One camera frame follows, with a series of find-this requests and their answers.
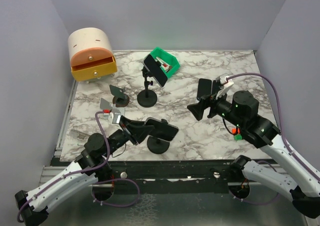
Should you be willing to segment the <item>brown round-base phone stand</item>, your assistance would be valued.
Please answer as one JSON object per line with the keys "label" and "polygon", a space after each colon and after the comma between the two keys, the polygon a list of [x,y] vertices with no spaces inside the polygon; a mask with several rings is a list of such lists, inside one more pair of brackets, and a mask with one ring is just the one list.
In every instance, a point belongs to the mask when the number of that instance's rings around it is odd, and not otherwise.
{"label": "brown round-base phone stand", "polygon": [[111,94],[113,95],[112,103],[116,107],[126,107],[129,104],[130,98],[125,93],[124,88],[119,88],[113,85],[110,85],[109,88],[110,88]]}

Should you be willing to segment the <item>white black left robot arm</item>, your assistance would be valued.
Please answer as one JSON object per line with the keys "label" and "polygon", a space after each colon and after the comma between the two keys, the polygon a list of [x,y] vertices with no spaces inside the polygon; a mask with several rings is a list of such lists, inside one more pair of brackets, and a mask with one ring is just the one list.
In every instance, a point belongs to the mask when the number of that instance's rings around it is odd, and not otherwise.
{"label": "white black left robot arm", "polygon": [[52,209],[86,186],[116,182],[109,165],[111,154],[128,141],[140,144],[156,129],[149,120],[135,121],[124,116],[119,116],[118,125],[120,128],[110,136],[104,130],[89,136],[81,154],[46,183],[30,191],[17,192],[17,221],[40,225]]}

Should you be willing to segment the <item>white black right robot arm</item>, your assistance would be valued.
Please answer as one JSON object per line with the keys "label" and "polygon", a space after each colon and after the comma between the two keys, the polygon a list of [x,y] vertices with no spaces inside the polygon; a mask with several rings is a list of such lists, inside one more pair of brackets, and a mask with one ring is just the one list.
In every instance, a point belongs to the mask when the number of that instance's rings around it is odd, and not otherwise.
{"label": "white black right robot arm", "polygon": [[187,106],[198,121],[202,120],[206,108],[210,109],[208,118],[219,115],[238,127],[242,139],[270,156],[288,174],[283,176],[263,168],[241,155],[229,170],[234,181],[247,178],[259,182],[285,196],[303,215],[309,218],[319,217],[319,170],[283,139],[282,133],[271,121],[258,114],[259,102],[249,91],[237,91],[231,102],[227,101],[226,96],[217,98],[211,94],[202,96],[198,103]]}

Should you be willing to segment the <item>silver folding phone stand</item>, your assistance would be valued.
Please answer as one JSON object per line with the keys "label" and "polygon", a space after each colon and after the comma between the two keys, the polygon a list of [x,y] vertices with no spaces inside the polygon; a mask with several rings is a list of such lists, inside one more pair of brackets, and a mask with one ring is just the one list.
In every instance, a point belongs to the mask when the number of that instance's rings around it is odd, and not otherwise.
{"label": "silver folding phone stand", "polygon": [[101,110],[116,110],[120,112],[121,115],[125,115],[125,108],[124,107],[116,107],[115,104],[110,103],[109,101],[105,100],[104,98],[100,98],[99,107]]}

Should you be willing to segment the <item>silver-edged phone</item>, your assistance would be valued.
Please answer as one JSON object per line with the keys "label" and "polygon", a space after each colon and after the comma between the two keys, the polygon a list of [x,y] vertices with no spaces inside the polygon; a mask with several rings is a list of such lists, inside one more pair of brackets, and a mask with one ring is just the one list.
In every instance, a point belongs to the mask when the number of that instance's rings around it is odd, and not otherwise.
{"label": "silver-edged phone", "polygon": [[154,127],[154,129],[149,133],[150,136],[165,141],[172,141],[179,131],[178,127],[170,125],[165,119],[157,120],[154,118],[148,118],[145,125]]}

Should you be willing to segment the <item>pink-edged black phone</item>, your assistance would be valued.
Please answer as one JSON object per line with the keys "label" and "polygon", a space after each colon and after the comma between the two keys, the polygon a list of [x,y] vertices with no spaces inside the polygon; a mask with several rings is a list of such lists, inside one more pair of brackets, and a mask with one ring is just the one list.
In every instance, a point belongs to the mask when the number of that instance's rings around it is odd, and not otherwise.
{"label": "pink-edged black phone", "polygon": [[213,80],[212,81],[212,87],[211,87],[211,93],[217,94],[221,90],[221,83],[220,80]]}

